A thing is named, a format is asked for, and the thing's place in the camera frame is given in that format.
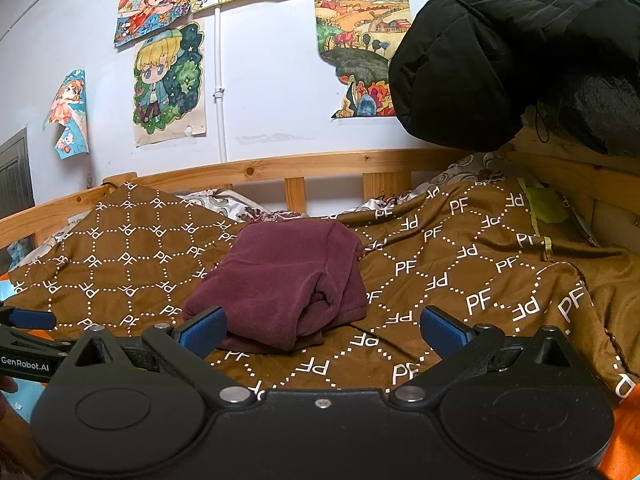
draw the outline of screw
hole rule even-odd
[[[331,405],[331,401],[329,399],[318,399],[316,400],[316,406],[321,410],[327,409]]]
[[[220,390],[220,399],[231,404],[245,402],[251,397],[251,392],[244,386],[227,386]]]
[[[400,386],[394,391],[396,399],[403,402],[418,402],[423,400],[427,396],[425,391],[420,386]]]

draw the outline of green fabric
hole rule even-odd
[[[533,227],[533,231],[535,232],[536,236],[540,236],[540,231],[538,230],[538,219],[536,218],[536,213],[533,211],[533,205],[532,205],[533,200],[531,199],[531,193],[529,192],[530,190],[527,187],[527,184],[525,184],[524,179],[522,177],[518,179],[518,184],[520,184],[520,187],[524,191],[524,194],[526,195],[527,200],[529,201],[529,205],[530,205],[529,215],[531,216],[531,227]]]
[[[546,224],[558,224],[569,218],[569,210],[562,205],[558,193],[549,187],[531,187],[527,197],[533,214]]]

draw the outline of brown blanket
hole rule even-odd
[[[549,190],[507,180],[432,188],[393,209],[341,215],[366,250],[367,316],[328,331],[322,346],[215,351],[209,361],[259,395],[281,387],[389,391],[438,361],[418,330],[422,307],[434,304],[507,335],[558,325],[626,396],[640,371],[640,261],[589,246],[567,211]],[[51,309],[58,338],[93,323],[116,335],[180,323],[180,306],[243,225],[155,190],[121,187],[42,261],[10,274],[22,293],[7,303]]]

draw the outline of black puffer jacket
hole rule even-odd
[[[497,149],[541,100],[593,149],[640,154],[639,69],[640,0],[431,0],[389,84],[405,129],[437,144]]]

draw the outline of wooden slat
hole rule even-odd
[[[296,213],[306,213],[305,179],[303,177],[284,179],[284,193],[287,209]]]
[[[138,174],[135,171],[131,171],[129,173],[121,173],[121,174],[118,174],[118,175],[110,176],[109,178],[105,178],[102,181],[102,183],[103,184],[106,184],[106,183],[115,184],[116,186],[120,187],[125,182],[133,182],[137,178],[138,178]]]
[[[551,156],[511,152],[507,157],[559,190],[578,192],[640,214],[640,177],[636,175]]]
[[[595,200],[589,195],[577,191],[564,191],[562,189],[558,189],[558,191],[564,194],[571,201],[575,210],[580,213],[580,216],[584,219],[585,224],[587,224],[588,227],[591,227],[591,222],[593,221],[593,204]]]
[[[410,171],[390,171],[385,173],[364,173],[362,175],[364,200],[385,196],[389,198],[412,188]]]
[[[541,121],[538,121],[538,130],[540,131],[540,136],[546,139],[546,130],[544,130]],[[640,158],[602,155],[578,142],[563,139],[553,133],[549,134],[548,138],[548,142],[541,142],[536,135],[535,128],[525,127],[519,131],[510,144],[515,147],[516,152],[565,158],[612,170],[640,174]]]
[[[51,238],[58,231],[62,231],[68,224],[68,219],[66,221],[56,222],[55,224],[49,225],[44,229],[40,229],[33,234],[33,244],[36,247],[39,247],[44,242],[46,242],[49,238]]]
[[[619,245],[640,254],[638,215],[631,211],[596,200],[591,230],[603,246]]]
[[[175,192],[184,189],[219,187],[221,184],[242,184],[305,176],[441,171],[468,154],[469,152],[451,148],[421,148],[278,156],[142,176],[134,182],[166,192]]]
[[[218,184],[215,188],[191,187],[189,189],[189,193],[196,193],[198,191],[204,191],[206,189],[233,189],[233,186],[231,184]]]
[[[94,187],[8,216],[0,220],[0,247],[50,226],[66,224],[69,218],[88,211],[109,193],[108,186]]]

